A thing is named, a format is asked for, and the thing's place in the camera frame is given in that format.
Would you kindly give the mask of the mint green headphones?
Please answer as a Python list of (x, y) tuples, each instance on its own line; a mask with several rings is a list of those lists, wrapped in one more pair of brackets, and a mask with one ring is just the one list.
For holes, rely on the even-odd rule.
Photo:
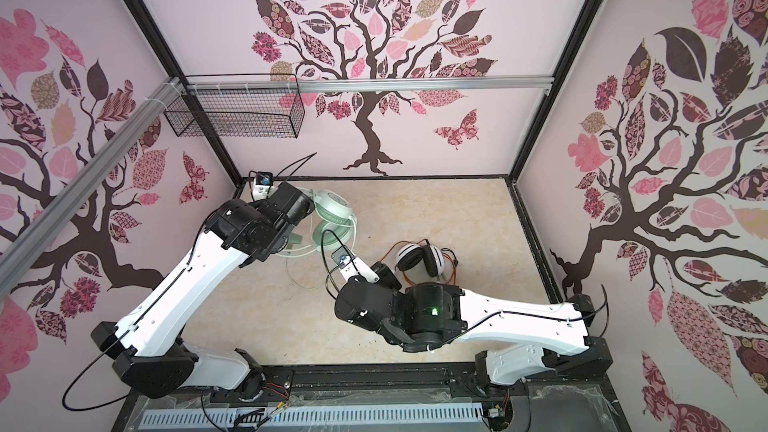
[(314, 204), (307, 217), (308, 233), (291, 232), (287, 245), (277, 255), (286, 259), (301, 258), (313, 253), (334, 252), (342, 245), (350, 251), (355, 247), (358, 220), (351, 204), (330, 190), (300, 187)]

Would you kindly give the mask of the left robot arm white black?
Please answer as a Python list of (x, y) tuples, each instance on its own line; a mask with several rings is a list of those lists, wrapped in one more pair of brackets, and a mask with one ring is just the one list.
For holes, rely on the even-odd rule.
[(282, 251), (314, 210), (311, 195), (290, 183), (254, 202), (231, 199), (214, 210), (190, 251), (140, 305), (92, 331), (120, 380), (152, 399), (187, 387), (226, 390), (242, 401), (258, 398), (265, 376), (247, 351), (196, 346), (182, 331), (225, 277)]

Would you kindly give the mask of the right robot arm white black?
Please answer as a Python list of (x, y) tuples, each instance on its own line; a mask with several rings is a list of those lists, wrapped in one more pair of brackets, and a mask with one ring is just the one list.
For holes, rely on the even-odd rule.
[(401, 290), (380, 262), (368, 266), (358, 257), (342, 256), (336, 268), (345, 283), (335, 298), (335, 316), (405, 353), (469, 341), (503, 343), (475, 357), (482, 386), (511, 386), (545, 372), (591, 378), (604, 375), (613, 363), (606, 340), (588, 330), (598, 310), (587, 295), (534, 304), (436, 282)]

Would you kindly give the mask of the rear aluminium rail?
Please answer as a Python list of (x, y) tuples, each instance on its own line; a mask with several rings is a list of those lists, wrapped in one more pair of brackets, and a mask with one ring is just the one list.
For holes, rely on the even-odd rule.
[(201, 93), (211, 90), (254, 92), (276, 90), (296, 93), (346, 93), (346, 92), (409, 92), (422, 90), (491, 90), (491, 89), (544, 89), (549, 90), (554, 78), (550, 76), (481, 76), (440, 78), (350, 79), (350, 80), (265, 80), (234, 81), (228, 77), (188, 77), (186, 88)]

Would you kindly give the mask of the aluminium rail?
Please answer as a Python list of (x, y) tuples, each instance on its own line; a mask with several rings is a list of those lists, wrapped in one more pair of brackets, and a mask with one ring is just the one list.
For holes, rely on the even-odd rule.
[(188, 77), (186, 88), (201, 93), (211, 90), (254, 92), (276, 90), (296, 93), (346, 93), (346, 92), (409, 92), (422, 90), (491, 90), (491, 89), (544, 89), (549, 90), (554, 78), (550, 76), (481, 76), (440, 78), (350, 79), (350, 80), (265, 80), (234, 81), (228, 77)]
[(76, 215), (93, 191), (123, 158), (133, 143), (149, 128), (166, 107), (182, 96), (179, 78), (169, 77), (138, 107), (78, 175), (52, 200), (21, 237), (1, 257), (1, 296), (6, 297), (31, 268), (44, 249)]

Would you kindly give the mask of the left aluminium rail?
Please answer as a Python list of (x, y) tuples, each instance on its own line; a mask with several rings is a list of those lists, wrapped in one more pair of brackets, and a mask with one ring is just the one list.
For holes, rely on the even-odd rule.
[(166, 107), (182, 96), (179, 78), (169, 77), (138, 107), (78, 175), (52, 200), (21, 237), (1, 257), (1, 296), (6, 297), (31, 268), (44, 249), (76, 215), (93, 191), (123, 158), (133, 143), (149, 128)]

